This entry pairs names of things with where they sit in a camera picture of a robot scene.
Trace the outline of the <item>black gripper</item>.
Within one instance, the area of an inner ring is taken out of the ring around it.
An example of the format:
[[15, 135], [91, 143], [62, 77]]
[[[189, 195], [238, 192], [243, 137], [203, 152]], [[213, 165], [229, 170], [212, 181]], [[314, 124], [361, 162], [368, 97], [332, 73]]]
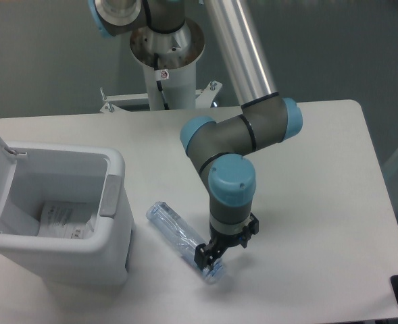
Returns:
[[223, 234], [210, 226], [211, 240], [209, 244], [199, 244], [195, 249], [194, 261], [198, 268], [213, 270], [215, 262], [226, 252], [228, 248], [242, 246], [246, 248], [251, 237], [259, 232], [259, 220], [250, 213], [247, 224], [237, 234]]

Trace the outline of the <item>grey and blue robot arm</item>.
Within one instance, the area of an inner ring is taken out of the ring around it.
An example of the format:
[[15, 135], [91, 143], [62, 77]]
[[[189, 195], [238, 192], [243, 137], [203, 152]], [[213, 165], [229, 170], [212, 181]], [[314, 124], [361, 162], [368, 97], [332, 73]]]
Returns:
[[[196, 106], [196, 63], [205, 47], [183, 1], [89, 1], [101, 34], [130, 34], [142, 65], [152, 110]], [[259, 231], [251, 211], [255, 169], [247, 155], [297, 135], [300, 108], [279, 95], [246, 1], [205, 1], [241, 113], [217, 122], [188, 121], [180, 141], [209, 194], [208, 243], [195, 249], [200, 269], [211, 269], [228, 248], [246, 246]]]

